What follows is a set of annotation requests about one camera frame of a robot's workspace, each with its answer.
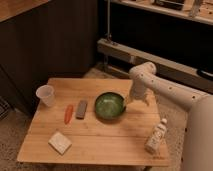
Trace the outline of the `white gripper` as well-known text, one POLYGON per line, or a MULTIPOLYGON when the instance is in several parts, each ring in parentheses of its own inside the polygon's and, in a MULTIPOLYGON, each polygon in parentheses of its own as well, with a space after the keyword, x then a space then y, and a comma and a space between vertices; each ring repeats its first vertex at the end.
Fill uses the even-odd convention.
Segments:
POLYGON ((147 95, 147 87, 140 81, 133 80, 129 91, 129 95, 124 98, 123 107, 126 107, 130 102, 131 98, 135 100, 144 100, 145 104, 149 106, 149 99, 147 95))

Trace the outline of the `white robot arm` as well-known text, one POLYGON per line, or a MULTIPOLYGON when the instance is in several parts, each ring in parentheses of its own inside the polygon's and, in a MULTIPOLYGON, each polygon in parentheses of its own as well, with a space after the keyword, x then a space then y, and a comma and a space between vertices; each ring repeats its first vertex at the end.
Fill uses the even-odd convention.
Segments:
POLYGON ((213 171, 213 94, 160 78, 156 71, 152 62, 130 69, 132 85, 124 105, 146 102, 148 89, 180 105, 188 112, 180 171, 213 171))

